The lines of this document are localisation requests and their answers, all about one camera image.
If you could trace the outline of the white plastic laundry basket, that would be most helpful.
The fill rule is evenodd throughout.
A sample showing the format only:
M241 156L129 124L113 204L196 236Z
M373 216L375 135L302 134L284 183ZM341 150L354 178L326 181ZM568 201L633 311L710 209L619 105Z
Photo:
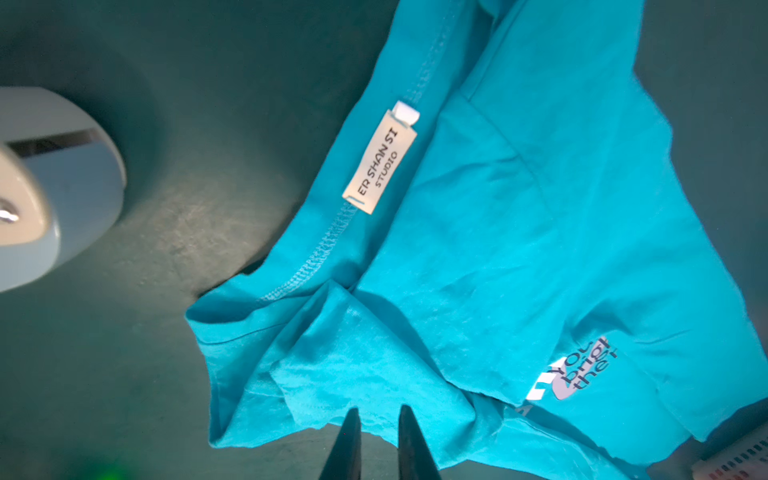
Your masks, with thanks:
M695 480L767 480L767 424L692 466Z

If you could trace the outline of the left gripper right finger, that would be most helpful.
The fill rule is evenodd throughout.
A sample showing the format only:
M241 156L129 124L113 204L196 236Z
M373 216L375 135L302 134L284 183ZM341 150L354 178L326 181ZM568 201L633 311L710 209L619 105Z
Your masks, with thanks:
M403 405L398 422L398 472L400 480L441 480L412 408Z

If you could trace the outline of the teal printed t shirt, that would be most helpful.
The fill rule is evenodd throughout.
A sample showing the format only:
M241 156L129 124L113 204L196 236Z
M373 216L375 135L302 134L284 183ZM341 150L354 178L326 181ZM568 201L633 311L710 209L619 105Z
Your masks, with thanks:
M209 441L410 406L436 464L641 479L767 396L634 74L640 1L403 1L304 204L186 312Z

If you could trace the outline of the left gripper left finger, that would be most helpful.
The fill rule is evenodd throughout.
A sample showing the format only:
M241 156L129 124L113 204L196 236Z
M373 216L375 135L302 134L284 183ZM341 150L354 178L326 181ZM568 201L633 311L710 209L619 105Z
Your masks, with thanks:
M362 475L362 426L359 410L348 411L325 462L320 480L360 480Z

